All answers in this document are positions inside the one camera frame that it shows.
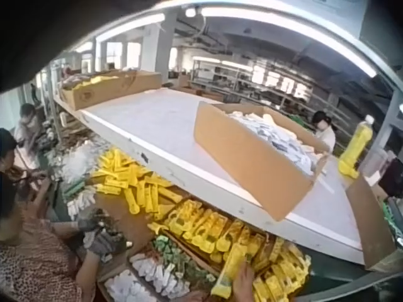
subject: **black hair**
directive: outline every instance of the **black hair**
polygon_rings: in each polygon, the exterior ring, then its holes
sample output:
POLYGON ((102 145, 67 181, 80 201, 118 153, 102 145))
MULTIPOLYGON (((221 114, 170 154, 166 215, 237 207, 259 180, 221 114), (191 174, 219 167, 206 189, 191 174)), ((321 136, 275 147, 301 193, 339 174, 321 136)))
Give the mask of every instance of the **black hair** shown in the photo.
POLYGON ((332 124, 332 118, 328 116, 324 111, 319 110, 314 113, 311 122, 316 126, 321 121, 325 121, 329 126, 332 127, 333 131, 336 131, 338 129, 332 124))
POLYGON ((34 105, 29 104, 29 103, 22 104, 21 108, 20 108, 20 117, 30 116, 34 112, 35 112, 34 105))
POLYGON ((17 142, 10 131, 0 128, 0 159, 6 157, 9 151, 17 147, 17 142))
POLYGON ((0 219, 8 218, 15 205, 17 190, 8 176, 0 172, 0 219))

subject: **white shelf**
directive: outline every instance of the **white shelf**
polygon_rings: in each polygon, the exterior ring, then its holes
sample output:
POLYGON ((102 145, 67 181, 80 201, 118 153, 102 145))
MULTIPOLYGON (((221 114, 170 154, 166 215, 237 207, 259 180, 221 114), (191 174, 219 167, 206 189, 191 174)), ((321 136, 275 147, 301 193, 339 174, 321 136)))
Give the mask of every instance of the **white shelf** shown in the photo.
POLYGON ((273 223, 260 204, 193 138, 198 103, 214 103, 212 100, 169 89, 79 111, 70 110, 58 97, 55 100, 92 131, 211 205, 300 245, 363 264, 355 218, 334 159, 293 212, 273 223))

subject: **cardboard box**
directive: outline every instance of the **cardboard box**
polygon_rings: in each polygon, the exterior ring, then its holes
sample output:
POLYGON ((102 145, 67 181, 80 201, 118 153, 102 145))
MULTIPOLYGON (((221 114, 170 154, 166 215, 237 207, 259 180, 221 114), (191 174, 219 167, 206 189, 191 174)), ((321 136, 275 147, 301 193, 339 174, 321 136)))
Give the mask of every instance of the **cardboard box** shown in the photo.
POLYGON ((213 99, 214 101, 218 101, 221 102, 224 100, 224 96, 222 94, 219 93, 214 93, 214 92, 206 92, 202 89, 193 89, 192 87, 173 87, 172 89, 177 90, 177 91, 181 91, 181 92, 185 92, 185 93, 190 93, 190 94, 194 94, 196 96, 202 96, 204 98, 207 99, 213 99))
POLYGON ((226 115, 234 111, 259 116, 269 113, 277 125, 294 132, 299 140, 313 146, 317 152, 325 153, 328 147, 311 132, 268 107, 200 102, 195 140, 274 220, 280 221, 311 189, 327 156, 318 162, 314 176, 307 176, 268 142, 226 115))
POLYGON ((403 271, 403 252, 397 249, 392 232, 383 216, 385 193, 371 188, 359 176, 346 190, 360 234, 365 268, 378 272, 403 271))
POLYGON ((78 85, 78 83, 74 83, 70 87, 61 89, 60 95, 63 100, 72 109, 79 110, 122 96, 151 89, 159 89, 162 85, 161 74, 143 70, 127 72, 111 70, 110 72, 95 74, 93 77, 97 76, 117 78, 104 80, 73 90, 72 88, 78 85))

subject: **window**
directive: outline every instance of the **window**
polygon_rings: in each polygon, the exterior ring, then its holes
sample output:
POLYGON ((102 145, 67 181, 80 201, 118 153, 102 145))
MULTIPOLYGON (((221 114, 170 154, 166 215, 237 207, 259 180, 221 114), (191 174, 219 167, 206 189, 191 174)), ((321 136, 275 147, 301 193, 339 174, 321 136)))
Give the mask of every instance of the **window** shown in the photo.
POLYGON ((287 94, 291 94, 292 93, 292 89, 294 88, 294 83, 295 81, 285 77, 283 79, 283 82, 281 83, 281 87, 280 90, 287 93, 287 94))
POLYGON ((122 64, 121 42, 108 42, 106 44, 106 63, 115 63, 115 68, 120 69, 122 64))
POLYGON ((263 67, 255 65, 253 67, 252 82, 259 84, 259 85, 263 84, 264 71, 265 71, 265 69, 263 67))
POLYGON ((90 53, 85 53, 84 55, 82 55, 82 59, 81 59, 81 70, 82 73, 91 73, 91 58, 92 55, 90 53))
POLYGON ((269 71, 269 73, 267 75, 266 86, 276 87, 279 80, 280 80, 280 75, 277 72, 269 71))
POLYGON ((308 87, 303 85, 303 84, 297 84, 297 87, 295 88, 295 93, 294 96, 296 98, 302 98, 304 100, 308 100, 308 87))
POLYGON ((171 52, 169 53, 169 63, 168 69, 173 70, 176 68, 176 59, 178 58, 178 49, 176 47, 171 48, 171 52))
POLYGON ((141 54, 141 44, 140 43, 127 43, 127 67, 137 68, 139 67, 141 54))

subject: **wall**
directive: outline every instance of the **wall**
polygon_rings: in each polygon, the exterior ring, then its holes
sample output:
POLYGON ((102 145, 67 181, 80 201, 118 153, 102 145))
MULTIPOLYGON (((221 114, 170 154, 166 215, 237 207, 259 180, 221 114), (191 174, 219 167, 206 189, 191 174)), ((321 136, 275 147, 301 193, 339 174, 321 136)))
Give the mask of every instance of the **wall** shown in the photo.
POLYGON ((20 88, 0 94, 0 128, 10 130, 17 125, 21 103, 20 88))

